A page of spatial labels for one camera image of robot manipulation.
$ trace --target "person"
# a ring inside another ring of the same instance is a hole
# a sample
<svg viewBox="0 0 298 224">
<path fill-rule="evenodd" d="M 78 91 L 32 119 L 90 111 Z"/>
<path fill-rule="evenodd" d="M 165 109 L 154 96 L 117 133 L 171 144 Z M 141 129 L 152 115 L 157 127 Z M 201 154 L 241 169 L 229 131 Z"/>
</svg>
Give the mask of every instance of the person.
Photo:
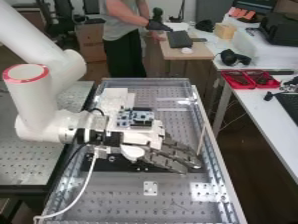
<svg viewBox="0 0 298 224">
<path fill-rule="evenodd" d="M 146 77 L 142 64 L 142 47 L 138 29 L 170 31 L 161 22 L 150 20 L 146 0 L 98 0 L 100 14 L 105 20 L 104 49 L 110 77 Z"/>
</svg>

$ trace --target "white table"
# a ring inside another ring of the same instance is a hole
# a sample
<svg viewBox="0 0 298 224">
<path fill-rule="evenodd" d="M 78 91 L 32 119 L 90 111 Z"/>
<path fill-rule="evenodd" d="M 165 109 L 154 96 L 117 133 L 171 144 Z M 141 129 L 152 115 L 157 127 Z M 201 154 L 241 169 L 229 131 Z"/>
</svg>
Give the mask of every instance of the white table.
<svg viewBox="0 0 298 224">
<path fill-rule="evenodd" d="M 269 65 L 255 65 L 254 61 L 251 61 L 250 65 L 237 64 L 235 66 L 226 66 L 221 61 L 221 56 L 218 55 L 223 50 L 231 49 L 235 53 L 241 54 L 241 51 L 234 47 L 230 40 L 222 40 L 218 38 L 214 33 L 207 33 L 205 31 L 199 31 L 197 29 L 190 29 L 190 32 L 195 34 L 199 38 L 206 38 L 207 42 L 205 45 L 209 50 L 217 57 L 213 60 L 213 64 L 215 66 L 217 71 L 229 70 L 229 69 L 261 69 L 266 71 L 289 71 L 289 65 L 285 63 L 285 66 L 269 66 Z"/>
<path fill-rule="evenodd" d="M 274 76 L 274 78 L 279 81 L 286 81 L 293 79 L 293 75 Z M 213 132 L 217 136 L 233 93 L 293 179 L 298 183 L 298 126 L 275 97 L 269 102 L 263 100 L 267 91 L 273 93 L 281 92 L 278 89 L 235 90 L 231 89 L 225 82 L 223 94 L 213 124 Z"/>
</svg>

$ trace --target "chair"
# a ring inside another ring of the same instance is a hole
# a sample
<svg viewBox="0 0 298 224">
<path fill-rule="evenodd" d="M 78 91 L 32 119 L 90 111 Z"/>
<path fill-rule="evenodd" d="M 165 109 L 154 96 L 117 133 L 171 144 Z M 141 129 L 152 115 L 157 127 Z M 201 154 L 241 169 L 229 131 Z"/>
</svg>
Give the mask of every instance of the chair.
<svg viewBox="0 0 298 224">
<path fill-rule="evenodd" d="M 74 35 L 74 22 L 72 20 L 73 7 L 69 0 L 56 0 L 56 17 L 50 17 L 49 4 L 44 0 L 36 0 L 45 19 L 45 32 L 61 48 L 77 49 L 77 40 Z"/>
</svg>

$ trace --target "robotic arm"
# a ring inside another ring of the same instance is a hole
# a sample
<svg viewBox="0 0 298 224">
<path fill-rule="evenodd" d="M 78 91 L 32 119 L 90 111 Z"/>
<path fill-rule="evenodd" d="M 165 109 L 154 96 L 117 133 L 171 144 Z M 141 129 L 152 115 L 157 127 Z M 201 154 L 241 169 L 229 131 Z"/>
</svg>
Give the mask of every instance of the robotic arm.
<svg viewBox="0 0 298 224">
<path fill-rule="evenodd" d="M 114 151 L 177 173 L 199 168 L 197 155 L 166 135 L 149 108 L 134 107 L 128 89 L 105 89 L 98 108 L 72 113 L 57 109 L 56 96 L 86 72 L 81 55 L 62 51 L 0 0 L 0 41 L 28 64 L 4 71 L 3 79 L 17 107 L 14 128 L 21 139 L 89 143 L 100 157 Z"/>
</svg>

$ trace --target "monitor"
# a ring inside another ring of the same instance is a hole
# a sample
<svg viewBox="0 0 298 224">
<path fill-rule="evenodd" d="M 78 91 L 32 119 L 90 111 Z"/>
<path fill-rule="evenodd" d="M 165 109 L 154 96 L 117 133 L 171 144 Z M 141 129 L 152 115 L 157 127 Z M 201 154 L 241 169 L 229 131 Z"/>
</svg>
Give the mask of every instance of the monitor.
<svg viewBox="0 0 298 224">
<path fill-rule="evenodd" d="M 100 2 L 101 0 L 84 0 L 84 10 L 86 15 L 100 14 Z"/>
<path fill-rule="evenodd" d="M 270 13 L 277 5 L 277 0 L 235 0 L 233 6 L 255 11 L 259 14 Z"/>
</svg>

